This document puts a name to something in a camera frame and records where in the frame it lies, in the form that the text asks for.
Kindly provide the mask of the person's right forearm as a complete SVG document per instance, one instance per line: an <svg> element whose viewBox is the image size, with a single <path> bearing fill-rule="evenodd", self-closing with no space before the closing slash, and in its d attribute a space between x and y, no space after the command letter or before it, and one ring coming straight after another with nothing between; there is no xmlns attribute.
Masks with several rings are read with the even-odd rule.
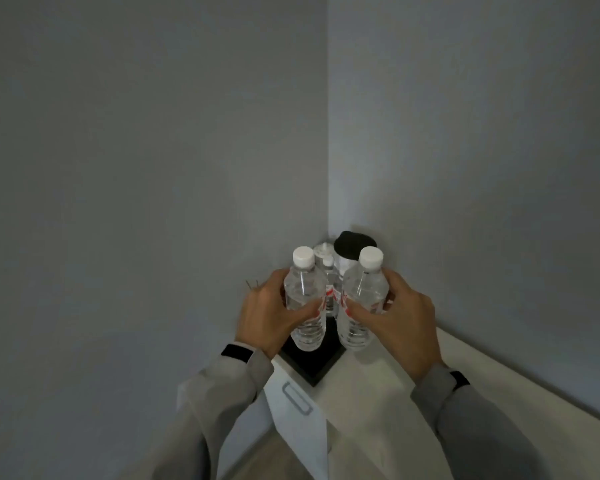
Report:
<svg viewBox="0 0 600 480"><path fill-rule="evenodd" d="M472 386L452 393L455 381L435 365L411 399L438 439L454 480L552 480L528 437Z"/></svg>

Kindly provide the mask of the person's left forearm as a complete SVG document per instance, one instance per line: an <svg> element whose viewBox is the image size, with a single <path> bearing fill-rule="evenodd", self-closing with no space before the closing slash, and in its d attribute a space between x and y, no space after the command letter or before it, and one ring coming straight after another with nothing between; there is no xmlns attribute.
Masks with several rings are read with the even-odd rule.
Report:
<svg viewBox="0 0 600 480"><path fill-rule="evenodd" d="M216 480L225 439L273 371L260 350L248 364L218 356L180 384L176 416L164 437L120 480Z"/></svg>

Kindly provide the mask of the black tray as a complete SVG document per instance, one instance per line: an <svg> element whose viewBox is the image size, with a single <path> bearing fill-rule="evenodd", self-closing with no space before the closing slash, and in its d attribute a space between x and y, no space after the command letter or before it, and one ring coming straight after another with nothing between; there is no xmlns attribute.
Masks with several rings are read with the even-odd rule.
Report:
<svg viewBox="0 0 600 480"><path fill-rule="evenodd" d="M302 351L291 337L280 350L280 357L311 387L315 387L345 353L337 332L336 319L326 319L326 333L320 347L314 351Z"/></svg>

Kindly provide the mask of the white cabinet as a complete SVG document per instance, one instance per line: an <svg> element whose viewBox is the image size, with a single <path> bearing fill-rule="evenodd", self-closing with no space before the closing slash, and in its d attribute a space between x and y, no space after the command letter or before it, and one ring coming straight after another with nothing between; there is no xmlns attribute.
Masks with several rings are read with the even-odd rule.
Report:
<svg viewBox="0 0 600 480"><path fill-rule="evenodd" d="M438 330L444 359L533 443L554 480L600 480L600 420ZM277 432L315 480L453 480L440 444L410 400L413 382L378 343L345 352L315 386L277 356L264 387ZM290 381L314 411L281 392Z"/></svg>

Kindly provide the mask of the black left wristband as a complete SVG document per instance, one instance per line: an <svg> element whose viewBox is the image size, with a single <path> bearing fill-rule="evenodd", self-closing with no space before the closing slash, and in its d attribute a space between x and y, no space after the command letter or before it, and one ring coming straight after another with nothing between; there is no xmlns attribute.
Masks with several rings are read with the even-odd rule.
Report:
<svg viewBox="0 0 600 480"><path fill-rule="evenodd" d="M248 364L254 352L254 348L246 344L230 343L224 347L224 349L221 352L221 356Z"/></svg>

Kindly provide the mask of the clear water bottle white cap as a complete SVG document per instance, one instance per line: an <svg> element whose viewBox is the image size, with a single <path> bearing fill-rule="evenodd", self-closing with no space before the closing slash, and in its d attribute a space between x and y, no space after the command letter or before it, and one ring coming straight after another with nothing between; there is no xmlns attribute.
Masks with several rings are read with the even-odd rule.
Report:
<svg viewBox="0 0 600 480"><path fill-rule="evenodd" d="M358 262L344 273L336 327L341 344L352 352L366 348L374 335L353 319L350 304L358 303L375 315L384 313L390 286L382 272L383 259L379 248L364 247Z"/></svg>
<svg viewBox="0 0 600 480"><path fill-rule="evenodd" d="M326 316L336 319L339 310L342 282L339 271L335 266L334 257L331 254L322 259L322 268L327 277Z"/></svg>
<svg viewBox="0 0 600 480"><path fill-rule="evenodd" d="M312 248L297 247L292 259L293 265L283 282L286 309L296 311L320 299L319 311L298 325L290 334L297 348L304 352L312 352L320 348L326 334L328 280L325 272L316 265Z"/></svg>

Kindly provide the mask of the person's right hand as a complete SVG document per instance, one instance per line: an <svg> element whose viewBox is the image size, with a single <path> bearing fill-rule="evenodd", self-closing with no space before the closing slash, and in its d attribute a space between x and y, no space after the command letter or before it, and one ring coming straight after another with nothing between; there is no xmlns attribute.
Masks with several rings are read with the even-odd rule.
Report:
<svg viewBox="0 0 600 480"><path fill-rule="evenodd" d="M431 368L443 365L437 335L435 307L430 297L414 290L403 277L383 268L392 304L383 313L384 324L367 327L395 361L418 385Z"/></svg>

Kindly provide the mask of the person's left hand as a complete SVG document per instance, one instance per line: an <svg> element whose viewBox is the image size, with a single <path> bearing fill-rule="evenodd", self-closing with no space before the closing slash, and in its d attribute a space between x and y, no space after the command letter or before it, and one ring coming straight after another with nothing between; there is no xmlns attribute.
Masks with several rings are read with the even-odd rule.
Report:
<svg viewBox="0 0 600 480"><path fill-rule="evenodd" d="M276 269L258 292L244 299L234 343L260 350L272 360L294 329L289 329L289 310L283 304L283 282L289 268Z"/></svg>

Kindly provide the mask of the kettle with black lid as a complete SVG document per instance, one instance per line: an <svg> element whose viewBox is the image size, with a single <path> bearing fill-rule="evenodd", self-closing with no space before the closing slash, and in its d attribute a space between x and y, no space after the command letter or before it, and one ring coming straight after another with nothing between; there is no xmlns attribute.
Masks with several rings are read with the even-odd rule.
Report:
<svg viewBox="0 0 600 480"><path fill-rule="evenodd" d="M340 277L358 263L360 252L377 247L376 241L364 233L343 231L333 243L334 266Z"/></svg>

